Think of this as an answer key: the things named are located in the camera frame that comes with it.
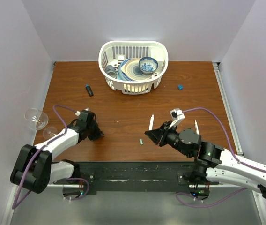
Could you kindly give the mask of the white pen green tip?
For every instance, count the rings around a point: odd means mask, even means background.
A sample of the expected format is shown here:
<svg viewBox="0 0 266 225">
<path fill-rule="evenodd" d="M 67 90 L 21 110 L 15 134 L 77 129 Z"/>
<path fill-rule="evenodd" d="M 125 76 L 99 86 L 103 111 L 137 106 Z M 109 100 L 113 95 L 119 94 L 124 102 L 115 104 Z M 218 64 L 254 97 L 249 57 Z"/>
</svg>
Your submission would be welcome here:
<svg viewBox="0 0 266 225">
<path fill-rule="evenodd" d="M 154 114 L 152 114 L 149 122 L 149 128 L 148 128 L 149 130 L 153 129 L 154 119 L 155 119 Z"/>
</svg>

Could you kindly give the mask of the black blue highlighter pen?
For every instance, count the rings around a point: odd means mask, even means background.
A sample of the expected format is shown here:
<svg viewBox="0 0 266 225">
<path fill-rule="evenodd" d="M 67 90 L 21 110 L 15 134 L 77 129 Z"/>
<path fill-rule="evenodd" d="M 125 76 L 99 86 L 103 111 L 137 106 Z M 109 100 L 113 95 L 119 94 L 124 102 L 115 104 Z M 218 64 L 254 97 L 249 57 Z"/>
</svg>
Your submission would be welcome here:
<svg viewBox="0 0 266 225">
<path fill-rule="evenodd" d="M 86 91 L 87 91 L 87 93 L 88 93 L 88 95 L 89 95 L 90 97 L 92 97 L 92 96 L 94 95 L 94 93 L 93 93 L 91 87 L 90 87 L 88 84 L 85 85 L 85 89 L 86 89 Z"/>
</svg>

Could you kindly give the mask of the blue highlighter cap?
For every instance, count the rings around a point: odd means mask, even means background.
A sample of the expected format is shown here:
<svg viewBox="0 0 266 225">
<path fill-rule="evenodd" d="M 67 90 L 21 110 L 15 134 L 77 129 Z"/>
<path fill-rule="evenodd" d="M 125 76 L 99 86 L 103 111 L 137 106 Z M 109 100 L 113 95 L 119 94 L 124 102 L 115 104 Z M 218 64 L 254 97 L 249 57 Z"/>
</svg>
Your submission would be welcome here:
<svg viewBox="0 0 266 225">
<path fill-rule="evenodd" d="M 183 90 L 183 89 L 184 89 L 184 87 L 183 87 L 181 84 L 179 84 L 179 85 L 177 86 L 177 88 L 178 88 L 179 90 Z"/>
</svg>

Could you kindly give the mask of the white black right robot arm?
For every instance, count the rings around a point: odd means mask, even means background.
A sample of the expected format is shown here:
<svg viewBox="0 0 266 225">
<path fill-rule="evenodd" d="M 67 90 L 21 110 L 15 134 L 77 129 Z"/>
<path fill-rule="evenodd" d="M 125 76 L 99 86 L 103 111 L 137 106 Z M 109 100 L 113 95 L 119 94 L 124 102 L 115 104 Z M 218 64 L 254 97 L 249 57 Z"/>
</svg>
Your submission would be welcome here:
<svg viewBox="0 0 266 225">
<path fill-rule="evenodd" d="M 190 128 L 177 132 L 170 125 L 171 122 L 165 122 L 157 129 L 145 131 L 145 135 L 157 146 L 168 144 L 184 156 L 194 158 L 192 171 L 182 175 L 185 181 L 194 185 L 232 184 L 261 193 L 266 199 L 266 165 L 205 142 Z"/>
</svg>

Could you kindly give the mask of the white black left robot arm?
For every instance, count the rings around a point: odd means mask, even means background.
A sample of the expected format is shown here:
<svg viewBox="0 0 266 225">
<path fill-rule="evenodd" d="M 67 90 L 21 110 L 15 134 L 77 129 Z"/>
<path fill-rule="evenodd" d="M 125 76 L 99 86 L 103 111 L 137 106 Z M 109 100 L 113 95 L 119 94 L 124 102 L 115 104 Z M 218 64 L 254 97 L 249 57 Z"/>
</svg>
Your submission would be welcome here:
<svg viewBox="0 0 266 225">
<path fill-rule="evenodd" d="M 89 110 L 77 112 L 77 119 L 48 141 L 31 146 L 24 145 L 12 173 L 10 182 L 34 193 L 41 193 L 47 185 L 65 179 L 75 184 L 80 179 L 80 166 L 70 160 L 53 163 L 68 148 L 88 138 L 95 141 L 104 136 L 96 121 L 96 114 Z"/>
</svg>

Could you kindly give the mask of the white pen by right edge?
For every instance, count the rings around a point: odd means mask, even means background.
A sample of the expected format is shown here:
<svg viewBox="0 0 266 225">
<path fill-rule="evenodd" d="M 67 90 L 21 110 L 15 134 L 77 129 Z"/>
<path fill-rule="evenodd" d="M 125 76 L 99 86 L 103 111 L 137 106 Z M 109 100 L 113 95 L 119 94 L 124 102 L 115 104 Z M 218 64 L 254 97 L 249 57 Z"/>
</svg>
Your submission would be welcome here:
<svg viewBox="0 0 266 225">
<path fill-rule="evenodd" d="M 194 120 L 194 125 L 195 125 L 195 131 L 196 131 L 196 134 L 200 135 L 197 120 Z"/>
</svg>

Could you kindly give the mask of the clear wine glass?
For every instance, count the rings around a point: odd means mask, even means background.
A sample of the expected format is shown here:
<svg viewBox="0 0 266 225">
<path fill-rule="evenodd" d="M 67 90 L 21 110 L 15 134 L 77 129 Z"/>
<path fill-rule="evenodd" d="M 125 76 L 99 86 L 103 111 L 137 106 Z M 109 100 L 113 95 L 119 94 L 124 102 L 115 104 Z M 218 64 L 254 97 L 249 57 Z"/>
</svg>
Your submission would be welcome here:
<svg viewBox="0 0 266 225">
<path fill-rule="evenodd" d="M 48 115 L 36 108 L 28 109 L 24 114 L 27 125 L 31 130 L 42 130 L 49 121 Z"/>
</svg>

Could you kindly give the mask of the grey blue mug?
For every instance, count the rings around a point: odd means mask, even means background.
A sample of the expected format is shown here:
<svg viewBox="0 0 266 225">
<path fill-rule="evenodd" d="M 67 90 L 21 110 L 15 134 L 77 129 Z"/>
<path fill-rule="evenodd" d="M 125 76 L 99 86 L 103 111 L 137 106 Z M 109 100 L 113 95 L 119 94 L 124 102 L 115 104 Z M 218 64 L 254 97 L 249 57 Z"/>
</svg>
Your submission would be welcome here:
<svg viewBox="0 0 266 225">
<path fill-rule="evenodd" d="M 114 68 L 114 66 L 112 65 L 107 65 L 106 70 L 105 70 L 106 74 L 112 78 L 117 78 L 117 72 Z"/>
</svg>

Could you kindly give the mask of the blue patterned bowl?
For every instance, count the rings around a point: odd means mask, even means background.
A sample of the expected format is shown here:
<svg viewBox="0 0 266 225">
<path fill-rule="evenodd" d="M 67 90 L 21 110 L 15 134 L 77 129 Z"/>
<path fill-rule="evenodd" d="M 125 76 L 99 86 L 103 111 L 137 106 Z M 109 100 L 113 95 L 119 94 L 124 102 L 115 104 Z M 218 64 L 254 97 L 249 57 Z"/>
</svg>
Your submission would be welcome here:
<svg viewBox="0 0 266 225">
<path fill-rule="evenodd" d="M 158 62 L 151 57 L 144 57 L 139 60 L 139 68 L 144 74 L 152 74 L 158 69 Z"/>
</svg>

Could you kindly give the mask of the beige blue plate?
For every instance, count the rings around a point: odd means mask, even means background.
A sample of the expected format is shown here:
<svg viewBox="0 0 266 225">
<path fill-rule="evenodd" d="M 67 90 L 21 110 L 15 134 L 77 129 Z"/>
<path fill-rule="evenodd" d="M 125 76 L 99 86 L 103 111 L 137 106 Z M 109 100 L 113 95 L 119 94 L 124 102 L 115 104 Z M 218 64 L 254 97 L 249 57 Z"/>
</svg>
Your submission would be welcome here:
<svg viewBox="0 0 266 225">
<path fill-rule="evenodd" d="M 117 78 L 122 81 L 143 81 L 149 80 L 152 75 L 144 74 L 139 68 L 140 58 L 124 60 L 118 69 Z"/>
</svg>

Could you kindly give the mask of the white plastic dish basket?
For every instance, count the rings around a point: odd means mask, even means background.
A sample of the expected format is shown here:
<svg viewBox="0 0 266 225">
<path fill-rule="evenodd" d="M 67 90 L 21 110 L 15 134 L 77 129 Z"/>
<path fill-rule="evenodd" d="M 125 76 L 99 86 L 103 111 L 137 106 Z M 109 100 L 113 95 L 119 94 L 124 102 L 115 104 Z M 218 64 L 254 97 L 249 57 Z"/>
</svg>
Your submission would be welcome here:
<svg viewBox="0 0 266 225">
<path fill-rule="evenodd" d="M 157 88 L 168 62 L 166 47 L 156 41 L 110 41 L 101 47 L 98 56 L 108 86 L 127 95 Z"/>
</svg>

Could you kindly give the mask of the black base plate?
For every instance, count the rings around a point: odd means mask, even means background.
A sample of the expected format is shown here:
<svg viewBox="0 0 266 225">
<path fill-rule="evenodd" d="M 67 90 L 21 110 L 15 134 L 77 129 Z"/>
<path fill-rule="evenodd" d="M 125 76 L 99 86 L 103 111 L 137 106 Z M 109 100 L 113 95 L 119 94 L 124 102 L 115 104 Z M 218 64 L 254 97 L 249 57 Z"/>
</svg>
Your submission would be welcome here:
<svg viewBox="0 0 266 225">
<path fill-rule="evenodd" d="M 193 162 L 79 162 L 88 194 L 99 191 L 189 192 Z"/>
</svg>

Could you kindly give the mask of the aluminium frame rail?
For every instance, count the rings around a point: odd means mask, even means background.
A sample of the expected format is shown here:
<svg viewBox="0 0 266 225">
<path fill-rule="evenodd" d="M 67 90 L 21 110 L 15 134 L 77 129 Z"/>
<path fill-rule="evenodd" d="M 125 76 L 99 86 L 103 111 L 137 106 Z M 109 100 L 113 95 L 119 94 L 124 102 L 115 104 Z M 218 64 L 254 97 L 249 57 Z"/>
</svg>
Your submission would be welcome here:
<svg viewBox="0 0 266 225">
<path fill-rule="evenodd" d="M 234 140 L 234 146 L 236 148 L 237 155 L 239 155 L 241 157 L 244 157 L 244 153 L 243 153 L 243 150 L 242 150 L 242 147 L 241 147 L 241 144 L 240 144 L 240 141 L 239 141 L 239 137 L 238 137 L 238 134 L 237 134 L 237 131 L 236 131 L 236 126 L 235 126 L 235 123 L 234 123 L 234 119 L 233 119 L 233 116 L 232 116 L 232 113 L 231 113 L 231 108 L 230 108 L 230 105 L 229 105 L 229 102 L 228 102 L 228 98 L 227 98 L 227 95 L 226 95 L 226 92 L 225 92 L 225 88 L 224 88 L 224 85 L 223 85 L 223 82 L 222 82 L 222 75 L 221 75 L 221 72 L 220 72 L 220 69 L 219 69 L 219 64 L 220 63 L 213 62 L 212 63 L 213 69 L 214 69 L 215 76 L 216 76 L 216 79 L 217 79 L 217 82 L 218 82 L 218 86 L 219 86 L 219 89 L 220 89 L 221 97 L 222 97 L 223 104 L 224 104 L 224 107 L 225 107 L 225 111 L 226 111 L 226 115 L 227 115 L 227 118 L 228 118 L 228 122 L 229 122 L 230 130 L 231 130 L 231 133 L 232 133 L 232 137 L 233 137 L 233 140 Z M 253 194 L 253 198 L 254 198 L 254 202 L 255 202 L 256 208 L 258 210 L 258 214 L 259 214 L 259 218 L 260 218 L 261 224 L 262 225 L 266 225 L 266 206 L 265 206 L 265 203 L 263 201 L 262 194 L 261 193 L 257 193 L 255 191 L 252 191 L 252 194 Z"/>
</svg>

